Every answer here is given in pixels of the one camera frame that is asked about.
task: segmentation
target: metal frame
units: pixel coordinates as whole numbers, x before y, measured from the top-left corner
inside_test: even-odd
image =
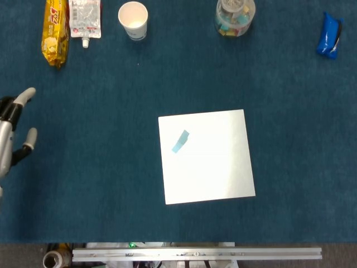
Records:
[[[203,260],[320,260],[322,249],[155,247],[80,248],[73,250],[74,262],[108,261],[203,261]]]

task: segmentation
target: chip bag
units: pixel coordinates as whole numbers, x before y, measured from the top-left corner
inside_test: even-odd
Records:
[[[51,66],[67,59],[69,43],[69,9],[67,0],[46,0],[41,50]]]

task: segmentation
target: blue sticky note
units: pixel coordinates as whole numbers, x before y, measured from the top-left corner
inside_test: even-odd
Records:
[[[175,146],[172,148],[172,151],[174,153],[177,153],[179,149],[182,148],[182,146],[186,143],[187,139],[189,138],[189,133],[184,130],[183,133],[181,134],[180,138],[176,142]]]

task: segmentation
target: white cap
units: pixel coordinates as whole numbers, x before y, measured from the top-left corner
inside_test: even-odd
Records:
[[[83,45],[83,47],[84,47],[85,49],[87,49],[88,46],[89,46],[89,38],[83,37],[83,38],[82,38],[82,45]]]
[[[230,13],[241,11],[247,0],[221,0],[223,9]]]

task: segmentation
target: paper cup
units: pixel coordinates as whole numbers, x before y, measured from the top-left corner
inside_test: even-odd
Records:
[[[139,2],[127,2],[121,6],[118,19],[132,40],[142,40],[146,36],[148,12]]]

